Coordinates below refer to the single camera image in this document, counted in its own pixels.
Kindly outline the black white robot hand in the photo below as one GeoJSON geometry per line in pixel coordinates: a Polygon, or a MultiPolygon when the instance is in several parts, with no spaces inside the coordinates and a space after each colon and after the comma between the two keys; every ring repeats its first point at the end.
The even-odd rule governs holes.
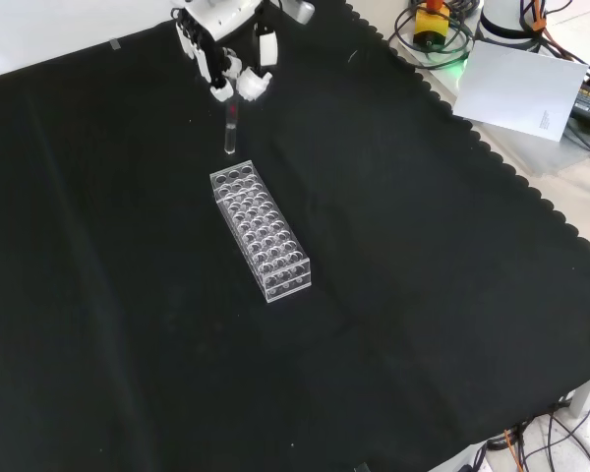
{"type": "Polygon", "coordinates": [[[234,95],[255,101],[270,84],[278,42],[274,28],[262,21],[265,5],[264,1],[186,1],[170,11],[183,52],[195,61],[219,102],[234,95]],[[257,59],[250,64],[226,45],[245,30],[257,45],[257,59]]]}

